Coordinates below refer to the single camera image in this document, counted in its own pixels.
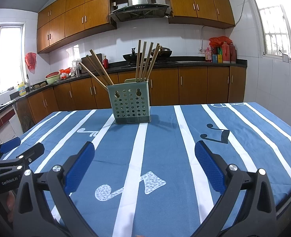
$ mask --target perforated plastic container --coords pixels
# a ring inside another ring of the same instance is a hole
[[[148,81],[127,79],[124,84],[107,86],[107,89],[116,124],[151,121]]]

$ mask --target blue tablecloth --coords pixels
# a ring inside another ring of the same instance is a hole
[[[41,142],[45,153],[30,167],[45,172],[91,141],[94,160],[71,199],[100,237],[188,237],[219,198],[195,158],[202,139],[228,164],[264,168],[276,205],[291,192],[291,127],[256,103],[151,107],[151,123],[127,125],[114,124],[111,109],[54,112],[4,159]]]

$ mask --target keyhole-shaped hole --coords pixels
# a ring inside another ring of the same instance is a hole
[[[139,88],[137,89],[136,95],[137,96],[141,96],[141,92],[140,92],[140,89]]]

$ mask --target black music note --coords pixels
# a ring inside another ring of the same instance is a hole
[[[216,141],[216,142],[221,142],[221,143],[228,144],[228,136],[230,134],[229,130],[213,128],[214,127],[213,124],[207,124],[207,127],[210,128],[210,129],[214,129],[214,130],[221,130],[222,131],[222,133],[221,133],[221,141],[207,138],[206,134],[201,134],[200,138],[205,139],[205,140],[209,140],[209,141]]]

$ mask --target stainless steel range hood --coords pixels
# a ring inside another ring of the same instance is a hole
[[[167,4],[151,3],[151,0],[128,0],[128,5],[114,10],[110,17],[114,21],[127,21],[146,18],[161,18],[171,13]]]

